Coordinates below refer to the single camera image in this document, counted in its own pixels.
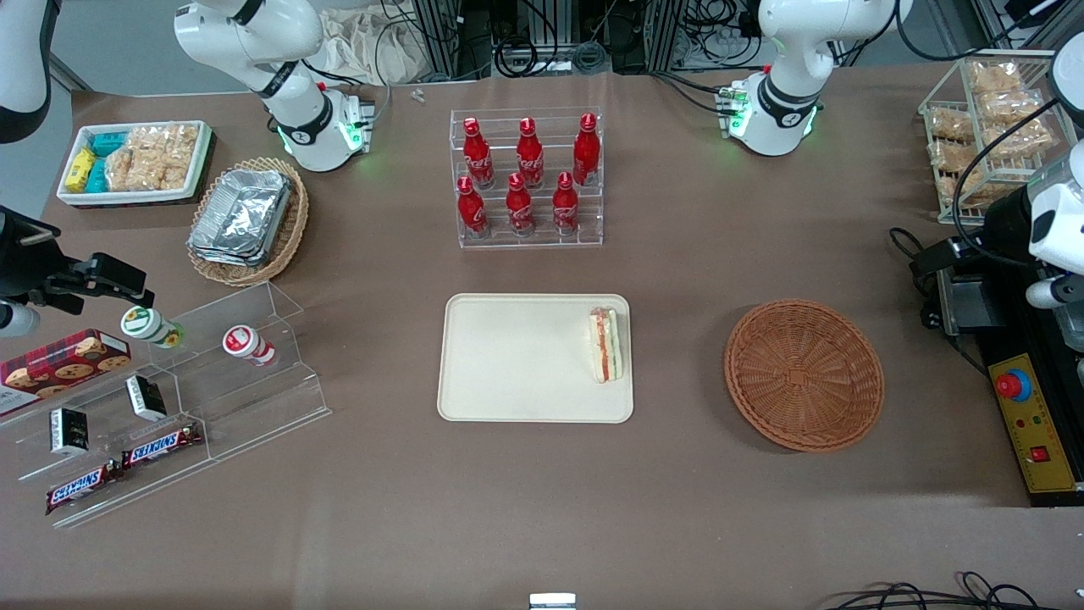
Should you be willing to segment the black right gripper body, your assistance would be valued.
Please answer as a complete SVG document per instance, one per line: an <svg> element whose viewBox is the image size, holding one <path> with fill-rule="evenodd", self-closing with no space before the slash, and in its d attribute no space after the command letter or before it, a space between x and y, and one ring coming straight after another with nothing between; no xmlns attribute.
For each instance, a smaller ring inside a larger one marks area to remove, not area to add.
<svg viewBox="0 0 1084 610"><path fill-rule="evenodd" d="M27 304L51 275L64 270L59 247L61 230L37 219L1 208L1 297Z"/></svg>

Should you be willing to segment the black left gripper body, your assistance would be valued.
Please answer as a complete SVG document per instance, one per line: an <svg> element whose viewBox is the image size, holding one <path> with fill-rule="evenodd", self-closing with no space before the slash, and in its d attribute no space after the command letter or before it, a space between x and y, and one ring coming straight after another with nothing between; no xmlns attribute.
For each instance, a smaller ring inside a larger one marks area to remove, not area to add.
<svg viewBox="0 0 1084 610"><path fill-rule="evenodd" d="M1027 186L1001 197L988 208L981 246L999 265L1045 265L1029 252L1032 205Z"/></svg>

